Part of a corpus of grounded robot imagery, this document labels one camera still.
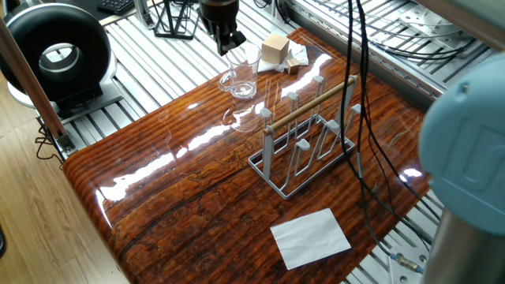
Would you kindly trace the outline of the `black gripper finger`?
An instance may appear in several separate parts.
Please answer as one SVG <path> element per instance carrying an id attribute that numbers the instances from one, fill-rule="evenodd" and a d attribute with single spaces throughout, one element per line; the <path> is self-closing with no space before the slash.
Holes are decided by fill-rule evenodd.
<path id="1" fill-rule="evenodd" d="M 228 34 L 226 33 L 226 25 L 223 22 L 213 22 L 206 18 L 202 19 L 209 36 L 211 36 L 217 45 L 217 51 L 220 55 L 227 52 Z"/>
<path id="2" fill-rule="evenodd" d="M 246 41 L 244 34 L 238 31 L 235 22 L 226 22 L 219 25 L 219 49 L 232 50 Z"/>

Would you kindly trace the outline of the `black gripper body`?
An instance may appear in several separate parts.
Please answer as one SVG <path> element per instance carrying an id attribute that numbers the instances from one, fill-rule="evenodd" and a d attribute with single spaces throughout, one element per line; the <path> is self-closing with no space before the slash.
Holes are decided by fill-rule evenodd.
<path id="1" fill-rule="evenodd" d="M 200 13 L 213 23 L 235 22 L 239 10 L 238 0 L 200 0 Z"/>

